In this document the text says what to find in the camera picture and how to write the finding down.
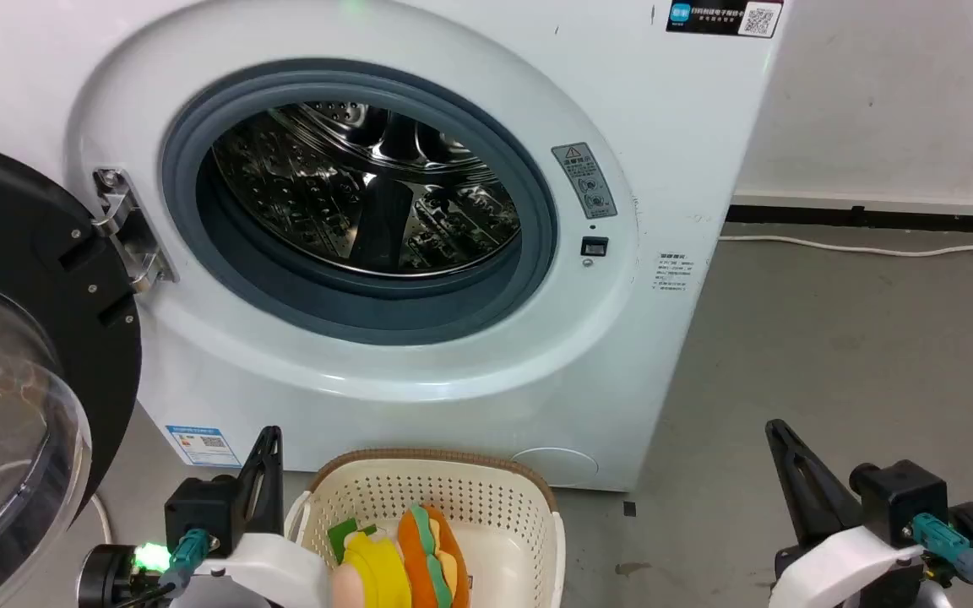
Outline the black baseboard strip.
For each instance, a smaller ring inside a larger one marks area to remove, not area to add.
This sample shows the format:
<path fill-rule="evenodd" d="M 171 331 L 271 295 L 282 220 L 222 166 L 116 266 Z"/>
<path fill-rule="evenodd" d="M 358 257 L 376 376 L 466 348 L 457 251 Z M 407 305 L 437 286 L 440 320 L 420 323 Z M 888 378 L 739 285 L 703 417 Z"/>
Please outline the black baseboard strip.
<path fill-rule="evenodd" d="M 750 225 L 823 225 L 931 232 L 973 232 L 973 214 L 906 213 L 869 210 L 865 205 L 848 209 L 812 209 L 785 205 L 733 204 L 726 222 Z"/>

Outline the grey warning sticker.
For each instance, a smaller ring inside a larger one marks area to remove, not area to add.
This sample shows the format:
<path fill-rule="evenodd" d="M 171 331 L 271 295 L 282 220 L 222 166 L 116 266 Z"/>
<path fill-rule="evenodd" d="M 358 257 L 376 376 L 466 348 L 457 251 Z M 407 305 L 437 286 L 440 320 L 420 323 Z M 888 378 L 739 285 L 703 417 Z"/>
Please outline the grey warning sticker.
<path fill-rule="evenodd" d="M 578 196 L 586 219 L 601 220 L 617 216 L 617 205 L 605 173 L 587 143 L 563 144 L 552 147 L 551 151 Z"/>

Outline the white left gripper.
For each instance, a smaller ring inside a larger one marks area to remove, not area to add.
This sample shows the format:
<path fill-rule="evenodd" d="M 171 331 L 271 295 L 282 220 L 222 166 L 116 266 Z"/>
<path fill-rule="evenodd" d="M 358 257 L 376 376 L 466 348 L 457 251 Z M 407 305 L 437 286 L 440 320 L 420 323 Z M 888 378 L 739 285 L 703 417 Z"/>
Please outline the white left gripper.
<path fill-rule="evenodd" d="M 283 535 L 285 469 L 278 425 L 259 432 L 238 476 L 236 541 L 202 562 L 189 608 L 331 608 L 328 563 Z"/>

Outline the yellow plush toy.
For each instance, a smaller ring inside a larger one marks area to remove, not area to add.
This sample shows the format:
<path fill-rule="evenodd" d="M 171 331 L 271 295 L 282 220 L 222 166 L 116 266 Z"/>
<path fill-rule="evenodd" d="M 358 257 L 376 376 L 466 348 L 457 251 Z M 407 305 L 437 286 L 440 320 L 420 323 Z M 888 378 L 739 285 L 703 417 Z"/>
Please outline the yellow plush toy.
<path fill-rule="evenodd" d="M 334 581 L 337 608 L 412 608 L 408 573 L 388 536 L 363 531 L 348 535 Z"/>

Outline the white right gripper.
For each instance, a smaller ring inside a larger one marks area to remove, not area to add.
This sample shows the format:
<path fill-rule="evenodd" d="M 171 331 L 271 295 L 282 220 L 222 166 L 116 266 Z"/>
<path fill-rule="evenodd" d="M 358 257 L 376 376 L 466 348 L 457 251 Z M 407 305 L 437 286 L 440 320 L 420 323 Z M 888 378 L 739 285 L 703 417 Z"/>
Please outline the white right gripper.
<path fill-rule="evenodd" d="M 796 546 L 811 549 L 781 574 L 769 608 L 835 608 L 892 566 L 922 555 L 919 544 L 895 549 L 858 527 L 860 502 L 785 421 L 769 421 L 765 435 Z"/>

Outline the blue white energy label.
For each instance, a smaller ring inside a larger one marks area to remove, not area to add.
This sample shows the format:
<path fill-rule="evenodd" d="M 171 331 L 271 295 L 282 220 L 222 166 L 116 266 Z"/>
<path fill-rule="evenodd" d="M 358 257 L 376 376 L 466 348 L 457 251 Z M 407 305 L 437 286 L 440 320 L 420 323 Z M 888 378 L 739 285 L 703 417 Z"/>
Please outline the blue white energy label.
<path fill-rule="evenodd" d="M 240 459 L 216 428 L 166 425 L 166 430 L 173 445 L 190 465 L 228 469 L 239 469 L 241 466 Z"/>

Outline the hamburger plush toy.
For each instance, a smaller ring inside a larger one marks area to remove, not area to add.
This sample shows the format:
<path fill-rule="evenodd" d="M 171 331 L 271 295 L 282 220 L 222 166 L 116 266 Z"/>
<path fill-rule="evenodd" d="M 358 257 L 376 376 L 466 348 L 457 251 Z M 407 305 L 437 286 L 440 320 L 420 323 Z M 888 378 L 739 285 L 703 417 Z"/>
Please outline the hamburger plush toy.
<path fill-rule="evenodd" d="M 406 509 L 397 542 L 410 586 L 410 608 L 470 608 L 470 573 L 440 509 L 421 504 Z"/>

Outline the white front-load washing machine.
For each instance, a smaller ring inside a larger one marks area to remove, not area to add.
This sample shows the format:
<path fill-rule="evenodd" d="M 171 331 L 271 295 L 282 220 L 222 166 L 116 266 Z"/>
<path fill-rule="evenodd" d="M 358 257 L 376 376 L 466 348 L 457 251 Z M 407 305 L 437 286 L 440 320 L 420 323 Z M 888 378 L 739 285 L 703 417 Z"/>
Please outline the white front-load washing machine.
<path fill-rule="evenodd" d="M 672 0 L 0 0 L 0 154 L 92 215 L 127 172 L 177 281 L 138 305 L 135 407 L 220 430 L 240 459 L 283 431 L 287 470 L 426 448 L 510 459 L 552 487 L 637 484 L 779 51 L 666 31 Z M 414 74 L 498 120 L 557 211 L 541 287 L 454 341 L 371 345 L 292 326 L 223 287 L 161 187 L 167 129 L 247 67 L 349 59 Z M 588 220 L 552 147 L 587 143 L 617 216 Z M 610 239 L 606 257 L 582 238 Z"/>

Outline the white perforated laundry basket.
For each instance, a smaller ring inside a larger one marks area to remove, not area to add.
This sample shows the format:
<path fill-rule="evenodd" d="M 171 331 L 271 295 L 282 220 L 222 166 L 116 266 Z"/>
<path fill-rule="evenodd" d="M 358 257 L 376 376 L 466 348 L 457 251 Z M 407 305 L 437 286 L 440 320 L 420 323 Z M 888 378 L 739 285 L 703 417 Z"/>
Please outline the white perforated laundry basket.
<path fill-rule="evenodd" d="M 287 539 L 335 568 L 351 531 L 388 536 L 412 505 L 440 509 L 471 578 L 470 608 L 563 608 L 565 531 L 552 489 L 510 459 L 416 448 L 345 453 L 285 517 Z"/>

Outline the steel washer drum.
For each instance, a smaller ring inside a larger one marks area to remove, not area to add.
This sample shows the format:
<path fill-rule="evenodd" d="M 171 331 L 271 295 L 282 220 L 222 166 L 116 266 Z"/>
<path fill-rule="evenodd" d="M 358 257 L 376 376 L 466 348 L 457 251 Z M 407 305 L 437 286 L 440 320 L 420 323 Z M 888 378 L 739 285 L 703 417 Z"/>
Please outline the steel washer drum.
<path fill-rule="evenodd" d="M 391 280 L 464 272 L 521 232 L 513 197 L 486 162 L 381 106 L 269 108 L 224 131 L 211 158 L 266 234 L 347 272 Z"/>

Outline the chrome door hinge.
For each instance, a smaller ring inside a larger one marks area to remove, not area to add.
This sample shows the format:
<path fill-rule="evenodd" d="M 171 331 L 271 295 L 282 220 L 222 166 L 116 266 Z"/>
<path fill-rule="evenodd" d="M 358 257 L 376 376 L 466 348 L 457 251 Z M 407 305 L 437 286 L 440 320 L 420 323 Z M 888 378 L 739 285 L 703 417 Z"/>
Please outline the chrome door hinge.
<path fill-rule="evenodd" d="M 177 273 L 150 227 L 127 172 L 96 168 L 92 178 L 101 201 L 101 212 L 94 215 L 92 223 L 111 240 L 133 291 L 144 293 L 161 282 L 177 281 Z"/>

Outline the grey rubber door gasket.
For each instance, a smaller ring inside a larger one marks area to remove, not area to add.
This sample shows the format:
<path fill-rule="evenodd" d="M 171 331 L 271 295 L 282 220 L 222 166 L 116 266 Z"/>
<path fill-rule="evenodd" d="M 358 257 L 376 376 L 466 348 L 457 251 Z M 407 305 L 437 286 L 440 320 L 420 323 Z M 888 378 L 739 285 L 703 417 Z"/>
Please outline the grey rubber door gasket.
<path fill-rule="evenodd" d="M 391 280 L 304 257 L 266 234 L 221 180 L 212 143 L 261 111 L 315 100 L 393 109 L 459 139 L 513 197 L 516 242 L 464 272 Z M 286 59 L 220 78 L 167 129 L 159 174 L 179 235 L 223 287 L 281 322 L 352 343 L 436 344 L 495 326 L 541 287 L 557 245 L 551 189 L 513 134 L 443 86 L 366 62 Z"/>

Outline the black round glass washer door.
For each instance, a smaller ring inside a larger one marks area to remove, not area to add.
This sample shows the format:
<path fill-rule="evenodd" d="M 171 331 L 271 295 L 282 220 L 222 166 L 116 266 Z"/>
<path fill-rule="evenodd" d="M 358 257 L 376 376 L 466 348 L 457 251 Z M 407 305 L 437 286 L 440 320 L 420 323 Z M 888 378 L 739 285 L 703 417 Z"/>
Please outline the black round glass washer door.
<path fill-rule="evenodd" d="M 0 154 L 0 605 L 105 477 L 140 363 L 112 239 L 61 185 Z"/>

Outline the black QR code sticker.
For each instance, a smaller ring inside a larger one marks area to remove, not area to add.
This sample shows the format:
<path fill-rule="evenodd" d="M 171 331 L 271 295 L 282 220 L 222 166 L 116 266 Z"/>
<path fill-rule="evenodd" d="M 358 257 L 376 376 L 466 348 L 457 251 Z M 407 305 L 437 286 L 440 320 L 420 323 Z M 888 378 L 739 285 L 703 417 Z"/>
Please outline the black QR code sticker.
<path fill-rule="evenodd" d="M 771 39 L 785 0 L 672 0 L 666 31 Z"/>

